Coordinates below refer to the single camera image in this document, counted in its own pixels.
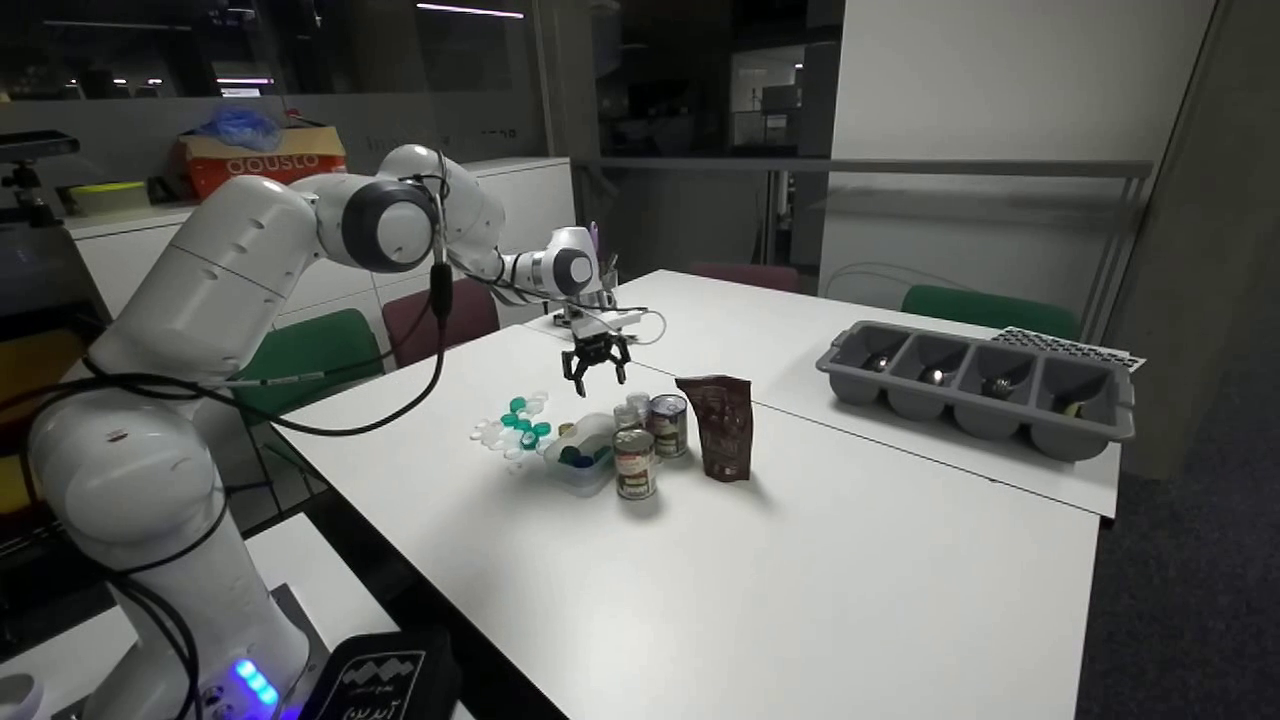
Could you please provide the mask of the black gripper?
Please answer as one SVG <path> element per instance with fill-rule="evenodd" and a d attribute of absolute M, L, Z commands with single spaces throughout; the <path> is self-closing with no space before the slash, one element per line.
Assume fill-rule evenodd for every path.
<path fill-rule="evenodd" d="M 583 317 L 572 323 L 572 347 L 562 351 L 562 380 L 574 397 L 587 397 L 583 372 L 596 365 L 610 365 L 614 383 L 626 383 L 626 338 L 614 320 Z"/>

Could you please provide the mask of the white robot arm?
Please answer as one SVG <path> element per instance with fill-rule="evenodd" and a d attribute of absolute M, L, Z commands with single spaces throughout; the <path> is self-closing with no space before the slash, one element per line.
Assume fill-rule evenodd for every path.
<path fill-rule="evenodd" d="M 84 720 L 277 720 L 307 637 L 279 609 L 226 509 L 213 414 L 255 380 L 305 275 L 419 274 L 583 304 L 601 253 L 583 224 L 501 246 L 502 206 L 452 157 L 400 143 L 369 172 L 230 175 L 165 246 L 112 323 L 28 426 L 28 471 L 77 558 L 133 625 Z"/>

